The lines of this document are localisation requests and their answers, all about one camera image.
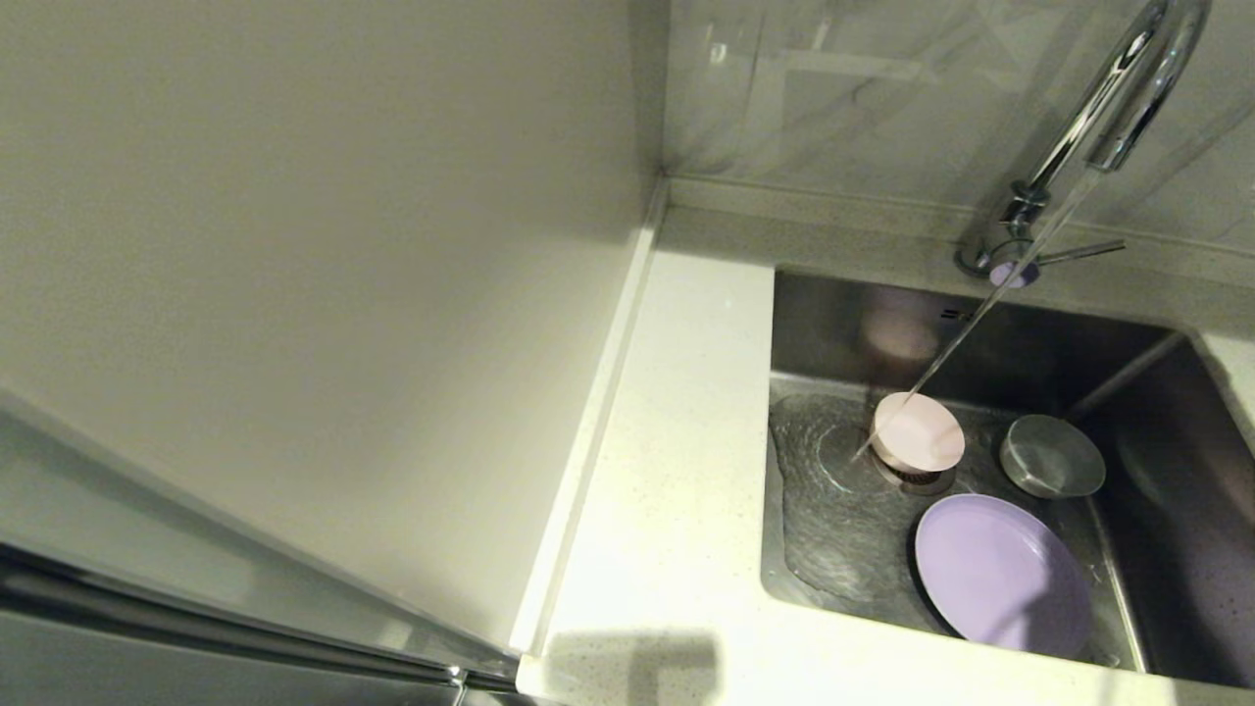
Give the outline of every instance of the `plate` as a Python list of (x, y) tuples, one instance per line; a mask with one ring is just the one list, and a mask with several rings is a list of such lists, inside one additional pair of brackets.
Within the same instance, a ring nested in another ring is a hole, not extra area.
[(915, 530), (920, 579), (973, 642), (1074, 657), (1089, 637), (1089, 587), (1040, 520), (988, 495), (951, 495)]

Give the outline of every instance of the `water stream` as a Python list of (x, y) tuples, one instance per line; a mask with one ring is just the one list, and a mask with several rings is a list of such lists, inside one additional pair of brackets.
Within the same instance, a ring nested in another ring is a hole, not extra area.
[(932, 364), (927, 367), (926, 371), (924, 371), (924, 375), (920, 376), (920, 380), (915, 384), (914, 387), (911, 387), (902, 405), (899, 406), (897, 410), (895, 410), (894, 414), (889, 416), (889, 419), (885, 421), (884, 425), (880, 425), (878, 428), (872, 426), (871, 434), (867, 435), (867, 441), (865, 441), (862, 446), (860, 446), (858, 450), (855, 451), (855, 455), (850, 458), (851, 463), (858, 460), (858, 458), (867, 451), (867, 448), (871, 446), (872, 441), (880, 435), (880, 430), (886, 429), (894, 424), (894, 420), (897, 419), (897, 414), (901, 410), (905, 410), (906, 406), (910, 405), (911, 399), (914, 399), (915, 395), (920, 391), (920, 389), (924, 387), (924, 385), (929, 382), (929, 380), (932, 379), (932, 376), (936, 375), (939, 370), (941, 370), (941, 366), (945, 365), (945, 362), (950, 359), (951, 355), (954, 355), (954, 351), (958, 350), (959, 345), (961, 345), (964, 339), (968, 337), (968, 334), (970, 334), (971, 330), (976, 327), (976, 325), (980, 322), (980, 319), (985, 317), (985, 313), (988, 313), (989, 310), (994, 307), (994, 303), (998, 303), (998, 301), (1001, 300), (1001, 297), (1007, 293), (1008, 290), (1014, 288), (1012, 285), (1020, 278), (1020, 273), (1037, 260), (1038, 253), (1040, 253), (1042, 250), (1050, 242), (1054, 234), (1058, 233), (1060, 229), (1063, 229), (1063, 226), (1067, 224), (1068, 218), (1071, 218), (1072, 213), (1077, 211), (1077, 207), (1079, 207), (1081, 203), (1086, 199), (1086, 196), (1089, 196), (1089, 192), (1093, 191), (1096, 186), (1098, 186), (1098, 182), (1102, 181), (1103, 176), (1104, 176), (1103, 172), (1088, 167), (1081, 173), (1081, 178), (1077, 181), (1077, 184), (1072, 188), (1072, 192), (1068, 193), (1068, 197), (1063, 199), (1063, 203), (1054, 211), (1054, 213), (1052, 213), (1049, 217), (1045, 218), (1045, 221), (1042, 222), (1042, 226), (1038, 229), (1037, 238), (1033, 241), (1033, 245), (1029, 246), (1028, 251), (1024, 252), (1024, 256), (1015, 262), (1015, 267), (1012, 270), (1010, 276), (1003, 280), (1003, 283), (998, 285), (998, 287), (994, 288), (994, 291), (990, 292), (989, 296), (980, 302), (980, 306), (971, 315), (971, 319), (968, 321), (968, 325), (963, 326), (963, 330), (959, 331), (959, 335), (954, 336), (954, 339), (950, 340), (950, 342), (948, 342), (946, 346), (941, 350), (940, 355), (932, 360)]

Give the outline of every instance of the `faucet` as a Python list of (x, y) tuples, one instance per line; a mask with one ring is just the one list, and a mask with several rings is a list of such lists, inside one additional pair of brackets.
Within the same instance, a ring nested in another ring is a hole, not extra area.
[[(1211, 0), (1151, 0), (1103, 63), (1054, 145), (1032, 178), (1012, 182), (1012, 198), (991, 232), (975, 232), (959, 247), (960, 270), (1000, 285), (1033, 243), (1033, 222), (1050, 202), (1050, 183), (1119, 95), (1121, 103), (1086, 162), (1099, 172), (1119, 169), (1185, 70), (1211, 10)], [(1040, 267), (1122, 250), (1123, 240), (1045, 255), (1012, 286), (1037, 281)]]

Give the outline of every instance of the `stainless steel bowl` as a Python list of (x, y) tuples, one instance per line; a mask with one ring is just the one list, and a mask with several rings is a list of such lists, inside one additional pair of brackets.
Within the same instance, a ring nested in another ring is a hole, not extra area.
[(1107, 465), (1089, 438), (1045, 415), (1015, 420), (999, 456), (1015, 485), (1048, 500), (1089, 495), (1107, 480)]

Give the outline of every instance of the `stainless steel sink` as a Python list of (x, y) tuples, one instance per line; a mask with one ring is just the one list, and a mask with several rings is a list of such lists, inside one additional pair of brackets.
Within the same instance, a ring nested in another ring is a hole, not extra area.
[[(910, 538), (932, 503), (983, 493), (1037, 515), (1082, 564), (1094, 630), (1078, 660), (1255, 687), (1255, 458), (1185, 334), (999, 303), (924, 390), (964, 425), (954, 485), (909, 493), (920, 489), (873, 460), (848, 463), (880, 398), (914, 385), (978, 303), (777, 272), (763, 586), (954, 635), (919, 586)], [(1007, 480), (998, 445), (1030, 413), (1094, 440), (1108, 469), (1098, 494), (1045, 502)], [(808, 484), (803, 466), (830, 483)]]

